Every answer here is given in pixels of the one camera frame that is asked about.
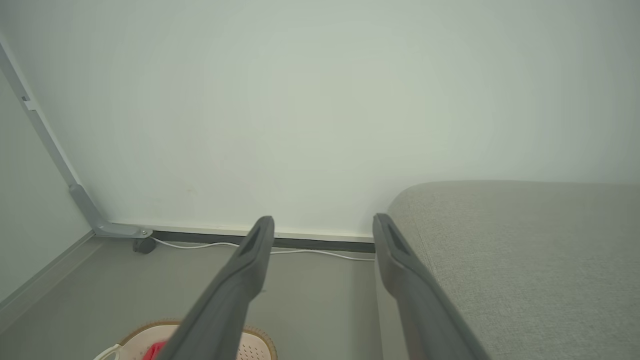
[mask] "white cable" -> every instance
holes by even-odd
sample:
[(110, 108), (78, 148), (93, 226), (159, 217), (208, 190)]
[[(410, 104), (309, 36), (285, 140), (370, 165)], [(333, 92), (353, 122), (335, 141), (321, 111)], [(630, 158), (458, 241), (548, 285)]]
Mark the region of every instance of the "white cable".
[[(228, 245), (228, 246), (233, 246), (233, 247), (238, 247), (240, 245), (238, 244), (234, 244), (234, 243), (210, 243), (210, 244), (204, 244), (204, 245), (196, 245), (196, 246), (180, 246), (180, 245), (174, 245), (171, 243), (167, 243), (164, 242), (162, 240), (158, 240), (155, 237), (151, 236), (151, 238), (163, 245), (166, 246), (170, 246), (170, 247), (174, 247), (176, 249), (203, 249), (206, 247), (212, 247), (212, 246), (216, 246), (216, 245)], [(316, 254), (324, 254), (324, 255), (331, 255), (331, 256), (335, 256), (337, 258), (342, 258), (342, 259), (347, 259), (347, 260), (355, 260), (355, 261), (374, 261), (373, 259), (358, 259), (358, 258), (351, 258), (349, 256), (344, 256), (344, 255), (340, 255), (340, 254), (334, 254), (332, 252), (327, 252), (327, 251), (320, 251), (320, 250), (307, 250), (307, 249), (301, 249), (301, 250), (287, 250), (287, 251), (272, 251), (271, 255), (277, 255), (277, 254), (295, 254), (298, 252), (315, 252)]]

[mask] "gray fabric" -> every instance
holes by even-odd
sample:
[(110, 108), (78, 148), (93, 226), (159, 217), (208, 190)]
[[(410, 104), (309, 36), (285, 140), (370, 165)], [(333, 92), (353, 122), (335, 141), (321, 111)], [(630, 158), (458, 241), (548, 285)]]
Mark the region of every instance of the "gray fabric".
[(640, 187), (428, 183), (389, 214), (494, 360), (640, 358)]

